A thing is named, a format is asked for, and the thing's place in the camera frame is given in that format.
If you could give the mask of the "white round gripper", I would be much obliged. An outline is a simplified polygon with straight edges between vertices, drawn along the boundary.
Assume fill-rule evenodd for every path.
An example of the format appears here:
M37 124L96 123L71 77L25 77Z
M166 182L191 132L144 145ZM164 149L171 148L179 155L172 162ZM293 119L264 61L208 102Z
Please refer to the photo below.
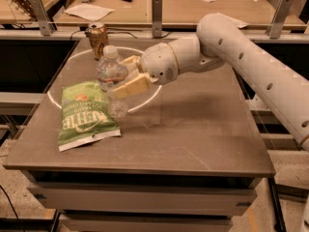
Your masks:
M117 99L144 93L153 84L165 85L174 81L179 75L175 54L168 43L153 45L144 51L141 58L132 55L121 64L129 73L138 71L139 74L113 90L113 95Z

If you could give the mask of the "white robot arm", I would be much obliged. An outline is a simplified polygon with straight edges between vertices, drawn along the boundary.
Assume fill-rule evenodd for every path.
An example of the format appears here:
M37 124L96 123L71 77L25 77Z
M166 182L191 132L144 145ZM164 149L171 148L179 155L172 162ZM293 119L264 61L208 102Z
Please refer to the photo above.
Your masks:
M309 81L252 43L224 14L201 18L196 33L132 57L129 76L112 94L121 99L165 85L187 72L230 64L300 146L309 151Z

